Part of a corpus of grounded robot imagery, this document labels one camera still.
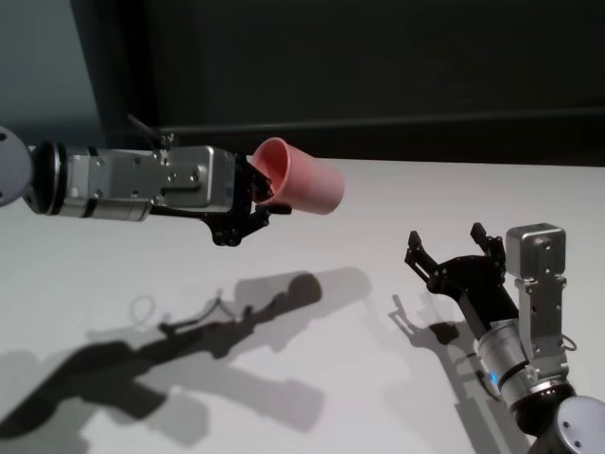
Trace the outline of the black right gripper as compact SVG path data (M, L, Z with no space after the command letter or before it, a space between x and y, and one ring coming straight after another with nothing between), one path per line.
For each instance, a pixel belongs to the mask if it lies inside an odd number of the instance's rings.
M482 337L496 322L516 319L518 309L504 288L506 253L500 236L488 236L480 222L470 232L485 255L464 255L442 263L424 249L417 231L407 241L405 263L427 289L453 299L475 337Z

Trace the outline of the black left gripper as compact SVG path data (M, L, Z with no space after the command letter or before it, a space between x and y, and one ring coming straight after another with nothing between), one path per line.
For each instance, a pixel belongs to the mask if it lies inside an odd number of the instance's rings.
M205 223L218 246L237 246L242 239L267 227L271 215L287 216L292 207L286 204L257 204L273 197L271 180L240 154L235 155L233 206L227 212L210 212L155 205L156 216L193 218Z

